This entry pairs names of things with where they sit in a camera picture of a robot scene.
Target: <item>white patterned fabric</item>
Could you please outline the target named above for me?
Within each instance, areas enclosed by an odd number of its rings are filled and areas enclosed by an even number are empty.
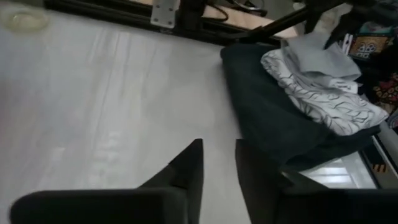
[[[302,80],[301,75],[292,73],[286,66],[280,49],[264,54],[261,63],[300,111],[340,136],[378,125],[388,116],[382,108],[358,94]]]

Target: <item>pile of clothes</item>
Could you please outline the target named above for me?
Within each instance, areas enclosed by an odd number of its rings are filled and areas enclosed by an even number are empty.
[[[361,72],[326,34],[282,47],[235,44],[221,51],[243,138],[278,162],[306,170],[372,144],[388,114],[363,100]]]

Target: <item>folded shirt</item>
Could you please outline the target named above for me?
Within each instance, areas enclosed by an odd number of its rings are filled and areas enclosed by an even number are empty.
[[[350,91],[347,86],[353,81],[345,80],[344,75],[333,77],[317,71],[317,78],[337,79],[340,87],[332,86],[330,82],[322,84],[300,72],[300,65],[285,58],[282,51],[278,49],[267,52],[262,56],[261,63],[278,81],[278,85],[285,90],[293,104],[313,121],[325,124],[340,136],[348,136],[376,126],[387,118],[388,114],[382,108],[363,100],[355,91]]]

